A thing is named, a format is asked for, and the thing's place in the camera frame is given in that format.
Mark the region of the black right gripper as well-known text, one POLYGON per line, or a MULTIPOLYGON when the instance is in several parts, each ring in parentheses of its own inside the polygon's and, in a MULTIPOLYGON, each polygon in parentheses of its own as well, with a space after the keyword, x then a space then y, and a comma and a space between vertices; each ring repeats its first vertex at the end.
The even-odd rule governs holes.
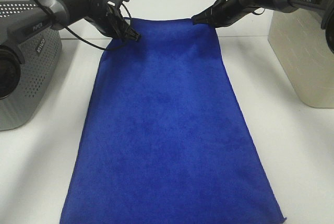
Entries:
POLYGON ((218 0, 210 8, 192 16, 194 25, 228 27, 256 9, 256 0, 218 0))

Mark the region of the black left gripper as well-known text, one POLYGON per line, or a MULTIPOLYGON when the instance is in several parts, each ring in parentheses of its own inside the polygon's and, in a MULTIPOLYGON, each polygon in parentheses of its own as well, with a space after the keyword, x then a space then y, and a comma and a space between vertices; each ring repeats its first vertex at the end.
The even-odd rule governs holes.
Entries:
POLYGON ((117 16, 111 6, 104 0, 90 0, 90 24, 102 35, 138 42, 141 34, 128 24, 120 16, 117 16))

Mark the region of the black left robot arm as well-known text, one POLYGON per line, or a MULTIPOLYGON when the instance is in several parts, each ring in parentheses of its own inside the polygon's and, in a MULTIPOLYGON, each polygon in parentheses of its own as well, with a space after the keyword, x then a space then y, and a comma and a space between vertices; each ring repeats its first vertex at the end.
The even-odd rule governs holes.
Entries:
POLYGON ((21 66, 26 63, 19 45, 46 29, 68 30, 69 26, 86 20, 103 36, 122 41, 138 41, 140 34, 122 16, 120 7, 129 0, 32 0, 32 8, 6 10, 1 21, 1 99, 8 97, 19 85, 21 66))

